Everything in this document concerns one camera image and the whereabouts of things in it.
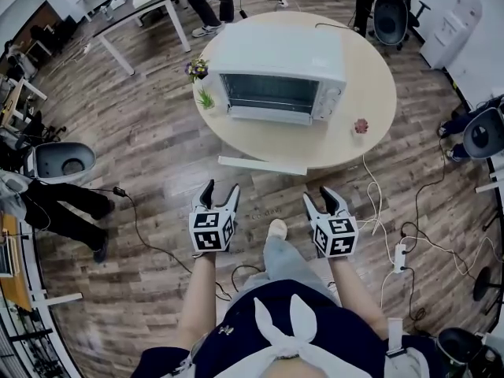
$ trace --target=person's shoe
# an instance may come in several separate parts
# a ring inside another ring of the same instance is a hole
[[[285,224],[284,220],[281,220],[280,218],[276,218],[271,222],[269,225],[269,230],[268,230],[268,238],[270,236],[275,236],[280,239],[286,239],[287,238],[287,225]]]
[[[109,199],[109,210],[105,214],[102,214],[100,216],[91,216],[91,217],[93,217],[93,219],[95,220],[101,220],[103,217],[111,214],[115,209],[116,209],[116,203],[114,203],[113,200]]]
[[[447,150],[447,158],[449,158],[450,160],[452,160],[454,162],[460,162],[460,161],[462,161],[461,158],[454,156],[454,151],[453,150]]]
[[[107,258],[108,247],[109,247],[109,234],[106,233],[105,242],[103,243],[101,250],[93,251],[93,259],[95,263],[103,263],[105,261],[105,259]]]
[[[446,124],[446,122],[441,122],[441,124],[439,125],[438,136],[441,139],[444,139],[445,137],[448,137],[447,130],[444,127],[445,124]]]
[[[205,36],[205,35],[218,34],[223,29],[224,29],[224,24],[217,25],[216,27],[210,27],[209,25],[203,25],[200,28],[196,28],[192,32],[192,36],[194,38],[201,38],[202,36]]]

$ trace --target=wooden floor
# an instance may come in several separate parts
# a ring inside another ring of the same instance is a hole
[[[302,11],[344,24],[354,13],[354,0],[288,1],[288,9],[296,10],[297,3]],[[265,0],[242,0],[242,5],[249,15],[275,9],[274,2]],[[191,30],[200,26],[199,19],[191,9],[179,7],[178,11],[190,38]],[[214,178],[218,202],[231,185],[240,183],[238,231],[231,253],[220,255],[217,261],[218,280],[232,293],[230,272],[236,265],[262,267],[261,248],[268,224],[275,217],[287,222],[290,239],[302,254],[307,259],[315,257],[302,192],[310,192],[320,202],[318,187],[328,186],[348,201],[350,211],[359,220],[373,216],[366,194],[372,180],[362,159],[309,172],[306,177],[218,165],[217,155],[232,154],[233,149],[223,145],[206,127],[183,74],[185,63],[199,55],[208,39],[191,39],[193,50],[183,54],[169,18],[155,22],[151,17],[146,21],[143,28],[131,22],[109,36],[135,67],[134,76],[127,76],[97,42],[83,57],[81,51],[92,32],[92,25],[83,24],[63,54],[40,72],[36,83],[49,95],[42,106],[45,123],[65,125],[66,141],[86,143],[98,156],[96,166],[82,183],[88,187],[124,188],[138,206],[139,230],[150,244],[173,251],[191,266],[187,215],[195,189]],[[390,66],[398,92],[397,113],[390,131],[365,155],[384,195],[381,218],[393,248],[401,238],[401,224],[415,219],[418,188],[442,175],[435,130],[441,120],[450,116],[459,99],[445,75],[425,64],[415,38],[400,53],[372,43]],[[443,146],[446,149],[452,143],[444,140]],[[481,227],[496,207],[493,192],[474,193],[476,185],[488,181],[487,175],[484,162],[447,163],[443,182],[424,189],[418,199],[421,229],[434,242],[456,250],[469,264],[484,237]],[[377,200],[376,190],[372,189],[372,196]],[[188,273],[165,254],[141,245],[131,203],[111,198],[117,210],[99,222],[109,229],[111,237],[105,264],[95,265],[91,252],[81,243],[50,233],[39,237],[48,292],[83,293],[83,301],[53,309],[70,352],[87,378],[129,376],[143,350],[168,343],[189,280]],[[368,224],[361,231],[352,261],[379,301],[381,284],[391,265],[383,231],[379,229],[372,235],[371,230]],[[414,233],[411,226],[406,227],[406,233]],[[487,236],[500,248],[498,222]],[[489,292],[482,302],[475,303],[471,296],[473,281],[457,273],[449,254],[419,242],[406,262],[416,275],[413,314],[421,307],[427,311],[426,318],[417,324],[419,328],[437,333],[460,326],[475,332],[491,325],[495,310],[487,317],[482,310],[493,301],[495,293]],[[484,265],[491,266],[492,276],[498,281],[500,265],[486,243],[471,273],[477,275]],[[240,269],[239,285],[249,272]],[[408,318],[411,283],[410,271],[392,275],[384,292],[386,314],[404,317],[408,330],[412,329]]]

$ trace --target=person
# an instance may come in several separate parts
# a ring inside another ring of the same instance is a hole
[[[504,94],[489,99],[486,102],[481,102],[472,112],[460,114],[453,111],[451,119],[445,120],[439,125],[438,136],[441,139],[445,139],[448,136],[462,133],[467,125],[471,123],[471,120],[490,108],[504,108]],[[460,162],[469,158],[469,154],[462,143],[455,144],[451,149],[447,150],[445,154],[450,160],[455,162]]]
[[[12,40],[7,41],[5,44],[6,57],[7,57],[7,61],[11,57],[14,57],[16,59],[17,64],[23,69],[24,78],[29,81],[29,80],[33,79],[33,77],[35,77],[35,74],[37,73],[37,69],[32,64],[30,59],[28,59],[28,57],[20,51],[20,49],[23,45],[24,45],[24,41],[22,41],[21,44],[19,44],[19,45],[15,45]]]
[[[114,202],[106,196],[69,183],[42,184],[15,172],[0,170],[0,211],[24,220],[31,226],[85,243],[96,263],[106,259],[109,237],[58,202],[101,220],[111,213]]]
[[[387,356],[387,320],[346,258],[328,259],[341,307],[286,237],[287,225],[274,220],[264,247],[266,271],[245,282],[218,326],[216,255],[196,258],[172,342],[145,350],[132,378],[392,376],[384,375],[387,369],[396,377],[442,376],[429,338],[399,329],[407,355],[399,340],[395,354],[402,356]]]
[[[205,35],[217,34],[224,27],[223,23],[231,23],[235,18],[235,7],[233,0],[219,0],[219,18],[212,10],[212,7],[206,0],[188,0],[191,7],[203,21],[203,26],[196,28],[192,35],[195,38],[201,38]]]

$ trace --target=round table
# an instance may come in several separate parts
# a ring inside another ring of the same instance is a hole
[[[246,18],[243,22],[295,24],[313,28],[317,23],[341,23],[309,13],[265,13]],[[346,70],[346,90],[329,122],[314,120],[310,126],[266,120],[235,119],[205,86],[216,103],[203,109],[198,102],[201,85],[193,84],[196,106],[210,129],[230,146],[263,161],[294,165],[308,169],[327,168],[343,164],[371,150],[387,133],[394,120],[397,103],[391,71],[378,51],[357,32],[348,28],[326,27],[338,32],[343,43]],[[212,52],[225,29],[213,38],[202,52],[202,58],[212,60]],[[364,135],[353,133],[354,122],[364,118],[369,123]]]

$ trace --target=electrical outlet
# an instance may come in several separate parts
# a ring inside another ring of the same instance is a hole
[[[395,246],[394,255],[394,273],[402,273],[404,270],[402,268],[406,267],[406,245],[404,243],[398,243]]]
[[[278,0],[278,4],[280,4],[280,7],[287,8],[289,6],[289,3],[287,3],[287,0]]]

